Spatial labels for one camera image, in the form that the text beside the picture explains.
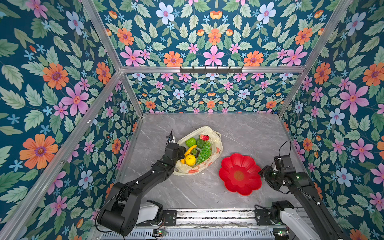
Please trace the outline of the cream plastic fruit-print bag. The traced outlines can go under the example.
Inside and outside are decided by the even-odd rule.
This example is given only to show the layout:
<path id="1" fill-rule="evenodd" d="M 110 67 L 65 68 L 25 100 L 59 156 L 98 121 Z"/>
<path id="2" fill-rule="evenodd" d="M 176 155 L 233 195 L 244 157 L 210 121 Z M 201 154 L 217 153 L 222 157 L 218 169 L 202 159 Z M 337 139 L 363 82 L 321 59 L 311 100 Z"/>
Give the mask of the cream plastic fruit-print bag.
<path id="1" fill-rule="evenodd" d="M 181 160 L 179 160 L 176 163 L 175 171 L 173 173 L 174 175 L 176 176 L 196 175 L 201 171 L 205 170 L 210 165 L 212 165 L 213 162 L 217 160 L 222 154 L 223 144 L 222 144 L 221 134 L 212 130 L 208 126 L 204 126 L 193 131 L 192 133 L 188 134 L 187 136 L 179 140 L 177 143 L 180 146 L 185 147 L 186 150 L 188 150 L 189 148 L 186 146 L 185 141 L 188 140 L 189 138 L 195 138 L 196 140 L 198 140 L 200 135 L 208 135 L 210 137 L 210 140 L 207 141 L 211 143 L 211 148 L 212 148 L 212 154 L 210 158 L 199 165 L 195 164 L 193 167 L 190 167 L 186 164 L 182 164 Z"/>

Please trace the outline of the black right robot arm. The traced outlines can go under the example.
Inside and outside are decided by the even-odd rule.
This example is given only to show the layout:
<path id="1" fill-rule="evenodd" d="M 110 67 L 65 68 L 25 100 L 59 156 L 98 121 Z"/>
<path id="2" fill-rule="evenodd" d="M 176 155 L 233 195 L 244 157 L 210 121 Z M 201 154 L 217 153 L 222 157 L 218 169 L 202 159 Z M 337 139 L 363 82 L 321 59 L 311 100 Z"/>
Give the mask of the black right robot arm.
<path id="1" fill-rule="evenodd" d="M 273 163 L 264 166 L 259 175 L 275 191 L 279 192 L 281 187 L 288 188 L 288 193 L 299 201 L 313 227 L 300 217 L 289 201 L 271 204 L 269 215 L 274 224 L 286 225 L 298 240 L 349 239 L 322 202 L 308 174 L 298 172 L 289 155 L 274 157 Z"/>

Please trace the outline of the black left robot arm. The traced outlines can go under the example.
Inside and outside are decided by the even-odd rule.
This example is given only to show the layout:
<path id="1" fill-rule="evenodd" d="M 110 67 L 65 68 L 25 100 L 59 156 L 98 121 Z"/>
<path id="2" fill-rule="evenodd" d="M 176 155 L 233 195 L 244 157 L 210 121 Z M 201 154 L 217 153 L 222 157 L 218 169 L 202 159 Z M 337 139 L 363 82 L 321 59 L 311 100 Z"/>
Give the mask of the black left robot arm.
<path id="1" fill-rule="evenodd" d="M 166 181 L 173 173 L 177 161 L 186 149 L 176 143 L 172 134 L 167 136 L 165 152 L 152 164 L 151 169 L 127 183 L 115 183 L 106 202 L 95 219 L 95 227 L 105 227 L 123 237 L 128 236 L 137 224 L 162 221 L 163 205 L 154 201 L 142 204 L 143 197 L 158 184 Z"/>

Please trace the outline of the red flower-shaped plastic bowl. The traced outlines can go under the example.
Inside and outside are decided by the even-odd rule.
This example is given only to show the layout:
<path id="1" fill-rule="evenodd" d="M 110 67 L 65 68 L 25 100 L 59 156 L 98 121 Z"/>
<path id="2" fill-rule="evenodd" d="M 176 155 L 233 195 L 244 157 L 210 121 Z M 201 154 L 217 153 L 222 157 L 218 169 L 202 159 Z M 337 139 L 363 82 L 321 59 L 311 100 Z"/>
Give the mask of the red flower-shaped plastic bowl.
<path id="1" fill-rule="evenodd" d="M 219 177 L 229 192 L 249 196 L 262 187 L 261 170 L 253 158 L 235 153 L 222 160 Z"/>

